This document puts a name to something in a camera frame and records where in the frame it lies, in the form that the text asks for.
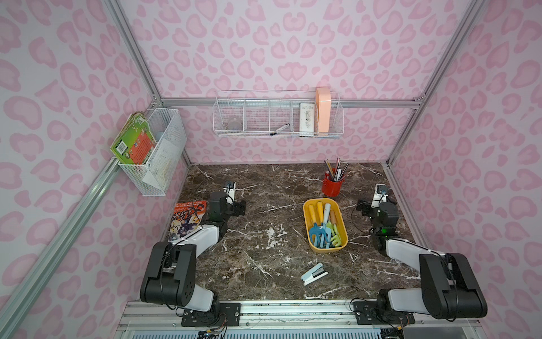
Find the white handle lightblue fork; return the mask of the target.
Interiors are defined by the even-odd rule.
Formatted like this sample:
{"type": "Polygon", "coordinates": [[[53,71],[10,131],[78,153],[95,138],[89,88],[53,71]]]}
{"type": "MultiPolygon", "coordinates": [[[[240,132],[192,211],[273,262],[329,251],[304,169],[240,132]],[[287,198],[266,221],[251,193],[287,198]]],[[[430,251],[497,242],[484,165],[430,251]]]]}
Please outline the white handle lightblue fork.
{"type": "Polygon", "coordinates": [[[330,221],[330,209],[331,205],[329,203],[324,204],[324,223],[320,226],[321,230],[323,230],[323,234],[325,236],[321,237],[320,240],[320,248],[323,249],[329,249],[330,248],[330,240],[332,237],[331,228],[328,226],[328,222],[330,221]]]}

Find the yellow handle teal fork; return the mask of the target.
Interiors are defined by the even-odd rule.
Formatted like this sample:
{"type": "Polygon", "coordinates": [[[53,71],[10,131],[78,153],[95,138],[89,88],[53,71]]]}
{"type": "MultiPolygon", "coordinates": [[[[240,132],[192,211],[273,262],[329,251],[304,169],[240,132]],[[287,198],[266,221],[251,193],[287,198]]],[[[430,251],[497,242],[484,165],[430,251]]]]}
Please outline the yellow handle teal fork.
{"type": "Polygon", "coordinates": [[[309,215],[313,223],[313,227],[309,230],[310,240],[314,247],[318,247],[320,244],[322,233],[321,228],[318,225],[318,219],[316,217],[316,210],[314,208],[314,205],[309,206],[309,215]]]}

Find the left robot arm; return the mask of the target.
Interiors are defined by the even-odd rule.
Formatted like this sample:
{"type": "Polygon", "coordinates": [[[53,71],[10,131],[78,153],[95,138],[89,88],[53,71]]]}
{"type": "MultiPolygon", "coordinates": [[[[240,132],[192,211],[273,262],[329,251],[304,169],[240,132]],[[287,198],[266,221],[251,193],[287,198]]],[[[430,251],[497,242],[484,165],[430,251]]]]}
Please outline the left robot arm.
{"type": "Polygon", "coordinates": [[[140,300],[169,309],[183,309],[196,316],[215,319],[220,301],[211,290],[196,284],[196,261],[226,235],[231,217],[243,216],[245,200],[236,201],[236,182],[228,181],[207,201],[201,229],[183,240],[156,243],[150,253],[140,289],[140,300]]]}

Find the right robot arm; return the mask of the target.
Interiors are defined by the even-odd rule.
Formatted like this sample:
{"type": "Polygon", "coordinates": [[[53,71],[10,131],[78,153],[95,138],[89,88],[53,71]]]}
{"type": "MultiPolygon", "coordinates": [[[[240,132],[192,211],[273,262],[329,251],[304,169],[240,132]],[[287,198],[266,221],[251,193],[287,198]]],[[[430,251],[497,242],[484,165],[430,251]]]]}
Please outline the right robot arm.
{"type": "Polygon", "coordinates": [[[398,207],[386,185],[375,185],[372,199],[359,201],[357,209],[370,218],[369,234],[376,251],[417,271],[421,281],[420,288],[381,290],[378,316],[418,313],[455,321],[487,315],[486,298],[465,255],[442,253],[400,237],[398,207]]]}

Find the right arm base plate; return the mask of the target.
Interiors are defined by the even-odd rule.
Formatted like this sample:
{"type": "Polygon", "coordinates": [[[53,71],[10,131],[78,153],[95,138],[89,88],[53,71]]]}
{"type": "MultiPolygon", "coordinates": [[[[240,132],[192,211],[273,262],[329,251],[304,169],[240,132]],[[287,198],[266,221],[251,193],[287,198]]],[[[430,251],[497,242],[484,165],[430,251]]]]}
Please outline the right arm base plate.
{"type": "Polygon", "coordinates": [[[409,326],[416,323],[413,313],[382,310],[377,302],[355,299],[349,307],[358,325],[409,326]]]}

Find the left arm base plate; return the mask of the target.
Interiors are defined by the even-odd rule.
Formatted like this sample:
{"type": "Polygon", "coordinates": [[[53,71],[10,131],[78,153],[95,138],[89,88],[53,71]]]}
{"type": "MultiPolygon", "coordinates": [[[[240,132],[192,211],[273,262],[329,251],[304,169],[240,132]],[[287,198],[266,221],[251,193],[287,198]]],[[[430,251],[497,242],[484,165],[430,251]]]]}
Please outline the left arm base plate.
{"type": "Polygon", "coordinates": [[[184,310],[182,327],[213,327],[223,323],[227,326],[239,325],[241,304],[238,302],[219,302],[208,312],[184,310]]]}

